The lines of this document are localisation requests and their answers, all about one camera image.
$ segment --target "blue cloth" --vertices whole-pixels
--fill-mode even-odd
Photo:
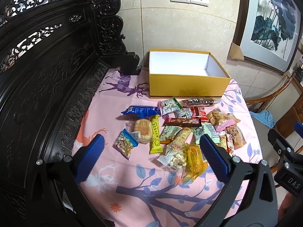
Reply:
[[[249,111],[249,113],[252,117],[260,121],[262,124],[265,124],[269,128],[274,127],[276,124],[274,118],[272,117],[272,114],[267,110],[263,110],[262,112],[257,114],[251,111]]]

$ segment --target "black carved wooden furniture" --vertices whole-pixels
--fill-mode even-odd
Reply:
[[[0,212],[21,226],[33,166],[71,154],[108,68],[140,73],[139,57],[122,42],[120,5],[0,0]]]

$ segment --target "blue gripper pad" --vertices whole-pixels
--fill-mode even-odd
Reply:
[[[303,125],[300,122],[297,121],[294,124],[294,130],[300,137],[303,137]]]
[[[97,134],[87,148],[83,147],[86,151],[77,165],[75,165],[75,181],[77,184],[87,180],[91,170],[104,150],[104,145],[104,137]]]
[[[226,164],[221,154],[217,151],[214,142],[207,134],[201,136],[200,148],[202,153],[205,155],[208,163],[210,164],[212,170],[214,171],[217,179],[227,184],[229,181],[228,165]]]

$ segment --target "pink tablecloth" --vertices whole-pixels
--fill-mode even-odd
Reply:
[[[157,105],[159,100],[149,99],[148,90],[146,70],[139,76],[123,76],[117,69],[108,71],[82,120],[73,148],[75,153],[88,145],[97,133],[106,142],[81,188],[101,216],[114,221],[117,227],[194,226],[223,187],[210,166],[192,184],[183,184],[180,172],[164,168],[156,160],[159,154],[149,155],[149,144],[134,148],[129,161],[112,148],[127,122],[121,111],[130,105]],[[238,126],[247,144],[235,154],[245,162],[258,163],[262,159],[259,140],[236,81],[231,80],[221,103],[206,108],[206,113],[216,107],[233,112],[241,120]],[[160,131],[163,118],[159,119]],[[243,182],[228,216],[236,213],[246,187],[247,182]]]

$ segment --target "lotus painting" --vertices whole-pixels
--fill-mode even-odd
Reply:
[[[297,10],[293,0],[258,0],[251,41],[287,59],[300,26]]]

